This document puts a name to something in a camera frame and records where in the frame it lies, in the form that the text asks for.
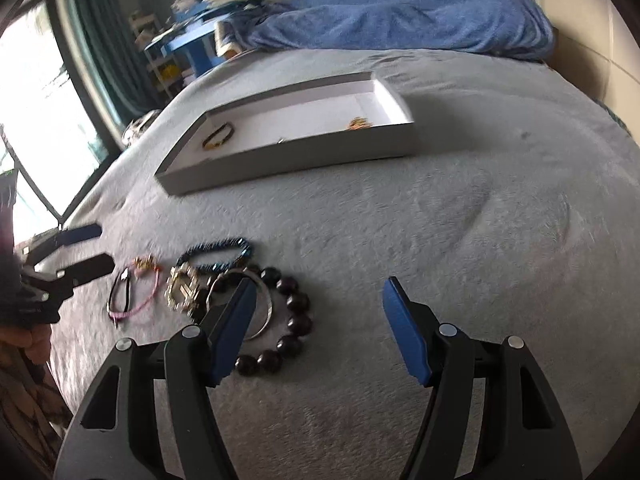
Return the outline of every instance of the person's finger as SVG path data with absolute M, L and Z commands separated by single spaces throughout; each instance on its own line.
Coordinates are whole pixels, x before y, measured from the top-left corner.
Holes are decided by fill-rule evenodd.
M 0 341 L 20 348 L 28 348 L 33 344 L 29 330 L 15 326 L 0 326 Z
M 51 341 L 43 339 L 39 343 L 25 349 L 24 354 L 35 365 L 43 365 L 51 355 Z
M 40 341 L 44 341 L 45 339 L 51 338 L 51 325 L 36 325 L 31 329 L 31 337 L 33 338 L 33 343 L 36 344 Z

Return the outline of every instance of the gray box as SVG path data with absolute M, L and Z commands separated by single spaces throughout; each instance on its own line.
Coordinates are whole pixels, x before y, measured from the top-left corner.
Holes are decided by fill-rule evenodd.
M 374 126 L 344 129 L 356 117 Z M 204 150 L 204 139 L 226 122 L 233 124 L 233 136 Z M 417 145 L 414 120 L 402 98 L 375 74 L 354 73 L 269 90 L 207 111 L 164 158 L 156 179 L 169 195 L 183 195 L 288 171 L 411 155 Z

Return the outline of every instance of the blue blanket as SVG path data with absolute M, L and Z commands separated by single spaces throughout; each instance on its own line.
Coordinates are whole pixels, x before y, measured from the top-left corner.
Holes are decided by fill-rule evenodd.
M 284 0 L 223 22 L 245 49 L 434 48 L 538 60 L 554 43 L 532 0 Z

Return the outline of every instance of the jewelry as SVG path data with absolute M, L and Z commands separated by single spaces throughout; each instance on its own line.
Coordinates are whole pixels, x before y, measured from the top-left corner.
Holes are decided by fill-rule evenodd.
M 370 128 L 373 126 L 373 123 L 367 121 L 364 117 L 356 117 L 351 120 L 347 130 L 362 130 L 364 128 Z
M 220 274 L 217 279 L 223 280 L 225 277 L 227 277 L 230 274 L 240 274 L 242 276 L 246 276 L 249 279 L 251 279 L 251 281 L 254 282 L 255 285 L 258 286 L 258 288 L 260 289 L 260 292 L 262 293 L 262 295 L 267 300 L 267 317 L 264 320 L 264 324 L 260 327 L 258 332 L 256 332 L 255 334 L 252 334 L 252 335 L 245 336 L 245 338 L 243 339 L 243 341 L 251 341 L 251 339 L 256 339 L 258 336 L 260 336 L 262 334 L 262 332 L 267 330 L 267 327 L 269 326 L 269 323 L 271 322 L 271 317 L 273 316 L 273 300 L 271 299 L 271 294 L 269 293 L 269 288 L 264 284 L 263 280 L 260 279 L 260 276 L 258 276 L 258 274 L 255 274 L 254 272 L 252 272 L 249 268 L 245 267 L 244 269 L 228 269 L 225 272 L 223 272 L 222 274 Z M 215 292 L 214 291 L 215 288 L 216 287 L 212 286 L 209 289 L 209 294 L 207 295 L 207 311 L 211 307 L 210 299 L 212 297 L 212 294 Z
M 219 140 L 217 142 L 209 144 L 209 141 L 211 139 L 213 139 L 213 137 L 215 137 L 217 134 L 219 134 L 225 128 L 229 128 L 228 134 L 226 134 L 226 136 L 224 136 L 222 140 Z M 233 137 L 233 134 L 234 134 L 235 131 L 236 131 L 236 129 L 234 128 L 233 124 L 231 124 L 229 122 L 224 123 L 215 132 L 213 132 L 210 136 L 208 136 L 206 139 L 204 139 L 202 141 L 203 149 L 209 151 L 209 150 L 215 150 L 216 148 L 219 148 L 225 142 L 227 142 L 231 137 Z
M 164 297 L 172 310 L 180 312 L 192 312 L 196 309 L 196 295 L 199 289 L 198 271 L 187 262 L 172 267 L 169 279 L 166 281 L 167 287 Z M 175 289 L 179 287 L 182 294 L 182 301 L 175 301 Z
M 140 303 L 137 307 L 132 310 L 129 310 L 129 291 L 130 291 L 130 268 L 126 266 L 119 277 L 114 282 L 111 287 L 111 294 L 109 295 L 109 301 L 107 302 L 107 313 L 109 317 L 113 320 L 114 326 L 118 327 L 118 321 L 122 319 L 127 319 L 128 317 L 133 316 L 134 314 L 139 313 L 145 307 L 151 304 L 151 301 L 158 293 L 158 288 L 160 285 L 160 274 L 162 273 L 162 267 L 156 263 L 155 258 L 150 254 L 146 258 L 136 257 L 132 262 L 132 266 L 134 267 L 133 275 L 136 279 L 140 279 L 144 274 L 152 270 L 156 274 L 156 280 L 154 283 L 154 288 L 151 293 L 145 298 L 145 301 Z M 117 281 L 126 280 L 127 282 L 127 291 L 126 291 L 126 305 L 122 312 L 116 312 L 113 309 L 113 300 L 116 289 Z
M 224 251 L 226 249 L 233 248 L 241 249 L 239 256 L 235 260 L 227 263 L 217 262 L 212 265 L 194 266 L 195 269 L 199 274 L 219 274 L 220 272 L 225 272 L 228 269 L 242 267 L 251 259 L 252 254 L 254 254 L 254 247 L 245 238 L 226 238 L 225 240 L 219 240 L 208 244 L 197 244 L 190 247 L 182 254 L 182 256 L 180 256 L 180 258 L 178 258 L 175 266 L 180 267 L 182 264 L 187 263 L 194 256 L 198 256 L 199 254 L 213 253 L 215 251 Z
M 267 289 L 266 294 L 270 299 L 271 295 L 268 289 L 275 288 L 279 293 L 287 297 L 287 308 L 292 315 L 287 322 L 289 333 L 278 339 L 276 350 L 264 350 L 258 355 L 257 359 L 248 354 L 238 356 L 234 367 L 236 371 L 243 376 L 254 375 L 259 370 L 276 373 L 282 366 L 283 358 L 293 358 L 302 352 L 302 341 L 300 341 L 299 338 L 309 334 L 313 327 L 313 322 L 309 316 L 306 315 L 310 306 L 309 297 L 298 291 L 298 282 L 290 276 L 283 276 L 282 273 L 274 267 L 263 269 L 262 272 L 260 272 L 259 278 L 258 272 L 254 272 L 256 270 L 259 271 L 259 267 L 251 265 L 245 267 L 243 270 L 233 269 L 227 272 L 248 276 L 254 280 L 255 283 L 257 283 L 256 279 L 258 279 Z M 220 280 L 223 283 L 225 276 L 226 273 L 220 274 L 216 280 Z M 209 291 L 209 296 L 207 297 L 207 304 L 210 304 L 210 297 L 213 292 L 215 292 L 215 290 L 212 286 Z M 245 340 L 257 337 L 266 329 L 271 319 L 271 313 L 273 313 L 273 308 L 270 308 L 268 311 L 267 320 L 262 328 L 253 336 L 245 338 Z

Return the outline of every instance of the gray blanket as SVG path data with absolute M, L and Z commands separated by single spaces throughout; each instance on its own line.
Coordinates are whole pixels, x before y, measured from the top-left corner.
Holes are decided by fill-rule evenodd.
M 208 108 L 270 88 L 361 70 L 406 99 L 421 154 L 283 174 L 184 198 L 153 174 Z M 606 111 L 540 64 L 428 50 L 249 54 L 183 91 L 88 195 L 73 224 L 118 265 L 169 266 L 195 242 L 242 235 L 256 260 L 295 275 L 312 300 L 305 353 L 273 377 L 232 375 L 211 391 L 241 479 L 393 479 L 428 390 L 404 368 L 381 306 L 396 275 L 415 301 L 470 336 L 524 338 L 564 410 L 585 474 L 619 436 L 640 393 L 640 151 Z M 140 344 L 188 323 L 162 297 L 115 331 L 111 279 L 79 289 L 54 327 L 51 366 L 77 409 L 124 335 Z M 141 290 L 139 298 L 144 296 Z M 286 321 L 246 344 L 274 346 Z M 158 386 L 165 459 L 180 471 Z M 477 440 L 474 405 L 469 439 Z M 465 449 L 460 471 L 470 468 Z

